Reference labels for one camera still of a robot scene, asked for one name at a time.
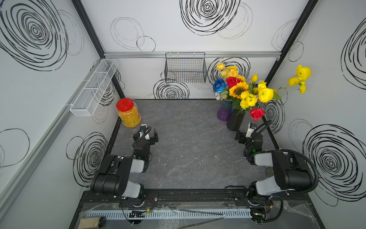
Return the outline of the red rose low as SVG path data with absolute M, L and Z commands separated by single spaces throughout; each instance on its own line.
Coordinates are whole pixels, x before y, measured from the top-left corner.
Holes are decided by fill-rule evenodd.
M 250 116 L 252 117 L 253 120 L 258 121 L 260 120 L 263 116 L 264 116 L 264 110 L 261 108 L 253 108 L 250 111 Z

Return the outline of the blue rose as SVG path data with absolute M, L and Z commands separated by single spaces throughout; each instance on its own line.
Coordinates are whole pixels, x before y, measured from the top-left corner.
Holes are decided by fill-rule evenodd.
M 215 93 L 221 93 L 228 87 L 227 83 L 223 79 L 217 79 L 213 85 L 213 91 Z

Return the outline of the red rose top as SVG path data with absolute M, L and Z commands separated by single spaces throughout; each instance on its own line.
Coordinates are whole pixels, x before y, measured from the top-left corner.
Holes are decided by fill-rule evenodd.
M 232 88 L 234 86 L 236 86 L 238 83 L 241 83 L 242 80 L 237 78 L 237 77 L 228 77 L 226 78 L 226 84 L 228 85 L 229 88 Z

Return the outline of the yellow poppy stem large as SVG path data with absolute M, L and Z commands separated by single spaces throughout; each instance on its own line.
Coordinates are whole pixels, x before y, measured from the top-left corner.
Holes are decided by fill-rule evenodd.
M 255 107 L 258 102 L 267 103 L 273 100 L 275 91 L 268 88 L 266 82 L 262 81 L 258 85 L 254 85 L 252 90 L 247 90 L 241 93 L 240 107 L 242 109 L 248 109 Z

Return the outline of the black vase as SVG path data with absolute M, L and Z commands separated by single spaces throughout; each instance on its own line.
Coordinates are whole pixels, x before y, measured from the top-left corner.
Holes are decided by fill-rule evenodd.
M 231 116 L 229 117 L 226 127 L 230 131 L 237 131 L 240 129 L 241 124 L 244 120 L 245 113 L 239 112 L 237 109 L 234 109 Z

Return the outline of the sunflower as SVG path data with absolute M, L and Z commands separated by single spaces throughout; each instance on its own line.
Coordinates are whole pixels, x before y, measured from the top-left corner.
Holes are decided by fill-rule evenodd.
M 229 89 L 229 95 L 231 97 L 241 99 L 241 94 L 249 90 L 249 85 L 246 82 L 237 83 L 235 86 Z

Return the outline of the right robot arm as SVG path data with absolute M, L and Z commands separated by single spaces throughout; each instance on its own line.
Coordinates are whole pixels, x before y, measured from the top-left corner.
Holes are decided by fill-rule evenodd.
M 255 166 L 270 167 L 273 175 L 252 182 L 248 197 L 275 196 L 290 193 L 309 193 L 320 179 L 314 163 L 304 154 L 289 149 L 263 150 L 263 135 L 255 131 L 236 131 L 235 139 L 245 145 L 245 159 Z

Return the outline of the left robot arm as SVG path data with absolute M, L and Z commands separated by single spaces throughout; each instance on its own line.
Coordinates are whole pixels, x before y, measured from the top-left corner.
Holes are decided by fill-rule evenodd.
M 141 125 L 133 139 L 131 156 L 105 156 L 92 179 L 91 192 L 123 198 L 143 198 L 144 186 L 130 181 L 129 177 L 132 173 L 147 171 L 152 157 L 151 146 L 159 141 L 158 133 L 151 126 Z

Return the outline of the purple glass vase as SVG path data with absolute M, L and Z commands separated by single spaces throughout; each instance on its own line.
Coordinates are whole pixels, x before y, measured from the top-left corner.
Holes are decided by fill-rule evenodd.
M 217 118 L 220 121 L 227 122 L 233 111 L 233 103 L 228 101 L 223 101 L 221 107 L 217 112 Z

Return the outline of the yellow rose stem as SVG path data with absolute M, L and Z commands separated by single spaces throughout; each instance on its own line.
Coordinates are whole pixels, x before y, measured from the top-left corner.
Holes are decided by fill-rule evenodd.
M 229 66 L 226 67 L 224 63 L 218 63 L 216 65 L 218 71 L 220 71 L 220 75 L 223 78 L 237 77 L 238 76 L 238 67 L 237 66 Z

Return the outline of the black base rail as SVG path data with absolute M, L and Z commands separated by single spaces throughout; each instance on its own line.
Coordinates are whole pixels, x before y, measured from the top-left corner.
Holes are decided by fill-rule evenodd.
M 236 207 L 261 208 L 273 205 L 267 196 L 255 195 L 244 186 L 224 189 L 146 189 L 138 199 L 122 198 L 122 208 L 158 207 L 167 203 L 227 202 Z

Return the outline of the red lid plastic jar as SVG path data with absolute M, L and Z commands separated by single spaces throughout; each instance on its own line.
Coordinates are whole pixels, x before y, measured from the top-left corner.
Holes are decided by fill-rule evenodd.
M 122 123 L 126 127 L 136 127 L 140 124 L 142 118 L 133 100 L 123 98 L 117 102 L 116 108 Z

